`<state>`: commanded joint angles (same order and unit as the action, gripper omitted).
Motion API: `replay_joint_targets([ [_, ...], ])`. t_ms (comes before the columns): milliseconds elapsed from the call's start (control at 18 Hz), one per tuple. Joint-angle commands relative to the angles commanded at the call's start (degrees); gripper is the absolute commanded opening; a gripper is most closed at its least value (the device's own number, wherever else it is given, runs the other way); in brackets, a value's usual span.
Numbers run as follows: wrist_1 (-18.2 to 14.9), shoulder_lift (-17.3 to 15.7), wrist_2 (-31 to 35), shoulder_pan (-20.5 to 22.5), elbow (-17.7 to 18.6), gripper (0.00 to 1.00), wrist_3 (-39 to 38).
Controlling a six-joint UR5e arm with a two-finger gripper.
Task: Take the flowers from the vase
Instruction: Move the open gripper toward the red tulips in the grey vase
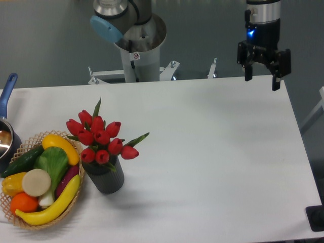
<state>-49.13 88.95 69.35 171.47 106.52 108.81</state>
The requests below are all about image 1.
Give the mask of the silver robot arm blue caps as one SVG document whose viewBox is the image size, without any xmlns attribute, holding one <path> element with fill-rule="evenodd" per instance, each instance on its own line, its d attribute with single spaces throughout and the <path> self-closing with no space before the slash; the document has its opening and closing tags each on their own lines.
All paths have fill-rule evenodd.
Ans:
<svg viewBox="0 0 324 243">
<path fill-rule="evenodd" d="M 280 51 L 280 1 L 247 1 L 244 12 L 246 39 L 238 43 L 237 63 L 245 80 L 253 78 L 253 64 L 263 64 L 272 74 L 272 90 L 280 89 L 291 73 L 291 51 Z M 167 28 L 152 12 L 151 1 L 94 1 L 92 29 L 120 50 L 125 81 L 128 83 L 173 80 L 179 63 L 160 66 L 160 48 Z"/>
</svg>

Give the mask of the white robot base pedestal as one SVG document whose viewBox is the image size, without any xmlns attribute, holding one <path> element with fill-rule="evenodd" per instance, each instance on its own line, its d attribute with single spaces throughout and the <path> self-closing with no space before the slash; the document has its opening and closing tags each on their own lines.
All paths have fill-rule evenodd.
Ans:
<svg viewBox="0 0 324 243">
<path fill-rule="evenodd" d="M 132 26 L 115 43 L 120 50 L 126 83 L 159 81 L 160 48 L 166 36 L 163 19 L 153 13 L 148 22 Z"/>
</svg>

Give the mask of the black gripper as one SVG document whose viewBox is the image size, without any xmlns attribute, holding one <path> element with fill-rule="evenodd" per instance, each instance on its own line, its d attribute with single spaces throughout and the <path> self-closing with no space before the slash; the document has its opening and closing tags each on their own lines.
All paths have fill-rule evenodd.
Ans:
<svg viewBox="0 0 324 243">
<path fill-rule="evenodd" d="M 280 19 L 246 23 L 246 40 L 238 43 L 237 63 L 245 70 L 245 81 L 253 78 L 254 63 L 263 64 L 272 74 L 272 90 L 280 89 L 280 76 L 291 73 L 291 51 L 278 49 Z"/>
</svg>

